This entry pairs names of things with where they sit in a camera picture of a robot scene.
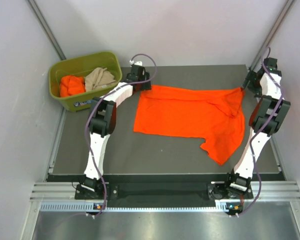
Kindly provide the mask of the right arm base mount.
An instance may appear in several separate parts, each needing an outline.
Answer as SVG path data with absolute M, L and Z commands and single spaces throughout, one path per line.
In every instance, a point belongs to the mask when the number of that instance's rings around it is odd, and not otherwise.
M 211 200 L 249 200 L 253 198 L 251 178 L 238 173 L 228 173 L 225 181 L 207 184 L 208 197 Z

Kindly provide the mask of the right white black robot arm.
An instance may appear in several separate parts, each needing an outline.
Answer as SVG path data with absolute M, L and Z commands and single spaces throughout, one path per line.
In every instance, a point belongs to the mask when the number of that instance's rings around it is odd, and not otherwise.
M 250 126 L 248 142 L 239 162 L 233 168 L 233 173 L 241 179 L 252 178 L 255 162 L 271 136 L 280 129 L 291 103 L 286 101 L 281 90 L 282 73 L 272 70 L 263 73 L 259 80 L 260 100 L 252 112 L 248 125 Z

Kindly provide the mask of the orange shirt in bin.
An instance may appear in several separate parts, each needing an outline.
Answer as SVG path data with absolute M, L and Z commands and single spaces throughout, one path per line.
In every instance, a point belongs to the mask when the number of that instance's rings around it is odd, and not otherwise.
M 83 76 L 66 75 L 61 78 L 59 95 L 62 98 L 83 94 L 86 92 Z

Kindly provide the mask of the olive green plastic bin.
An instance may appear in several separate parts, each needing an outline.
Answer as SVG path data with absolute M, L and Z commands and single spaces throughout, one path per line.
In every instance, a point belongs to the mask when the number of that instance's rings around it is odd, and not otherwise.
M 61 79 L 65 76 L 86 77 L 96 68 L 106 68 L 115 82 L 101 89 L 76 94 L 67 97 L 60 96 Z M 54 64 L 48 72 L 49 93 L 59 101 L 65 110 L 77 112 L 90 107 L 92 98 L 101 97 L 112 91 L 122 79 L 122 70 L 117 56 L 111 51 L 101 51 L 93 54 L 62 60 Z

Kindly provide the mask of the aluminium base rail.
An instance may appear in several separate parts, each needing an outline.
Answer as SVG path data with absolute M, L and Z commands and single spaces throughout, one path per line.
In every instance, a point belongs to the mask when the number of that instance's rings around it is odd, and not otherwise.
M 108 196 L 97 196 L 87 187 L 70 182 L 36 183 L 30 201 L 48 212 L 229 212 L 241 211 L 252 202 L 300 202 L 300 189 L 293 181 L 253 181 L 244 196 L 212 193 L 215 183 L 115 183 Z

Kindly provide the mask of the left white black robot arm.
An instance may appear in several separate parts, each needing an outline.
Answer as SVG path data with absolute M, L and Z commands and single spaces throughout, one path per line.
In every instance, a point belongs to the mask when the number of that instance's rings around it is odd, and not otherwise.
M 134 92 L 149 90 L 150 80 L 147 71 L 138 77 L 129 73 L 126 80 L 120 82 L 114 90 L 92 99 L 84 130 L 88 146 L 88 160 L 84 170 L 86 177 L 96 180 L 103 178 L 104 157 L 108 140 L 116 127 L 117 107 Z

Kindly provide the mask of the beige shirt in bin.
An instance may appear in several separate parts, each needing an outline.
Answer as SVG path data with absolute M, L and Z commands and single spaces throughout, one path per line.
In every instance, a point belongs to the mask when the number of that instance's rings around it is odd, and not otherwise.
M 107 68 L 97 67 L 84 78 L 85 91 L 96 91 L 116 83 L 115 77 Z

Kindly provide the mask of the black centre mounting plate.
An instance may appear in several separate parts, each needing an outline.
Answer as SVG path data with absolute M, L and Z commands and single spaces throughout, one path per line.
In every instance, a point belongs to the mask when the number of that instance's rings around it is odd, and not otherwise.
M 112 208 L 213 207 L 207 184 L 200 182 L 124 182 L 111 184 L 107 206 Z

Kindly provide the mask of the orange t-shirt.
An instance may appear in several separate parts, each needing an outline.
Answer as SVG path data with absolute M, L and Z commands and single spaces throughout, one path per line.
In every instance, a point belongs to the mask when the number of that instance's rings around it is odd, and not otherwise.
M 245 135 L 244 96 L 241 87 L 190 90 L 153 85 L 140 94 L 133 131 L 203 139 L 201 149 L 222 166 Z

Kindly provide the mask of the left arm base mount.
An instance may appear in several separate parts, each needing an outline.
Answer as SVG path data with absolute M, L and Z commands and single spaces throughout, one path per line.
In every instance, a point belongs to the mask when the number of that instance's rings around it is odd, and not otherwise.
M 76 200 L 101 200 L 105 197 L 105 187 L 100 179 L 80 176 L 75 186 Z

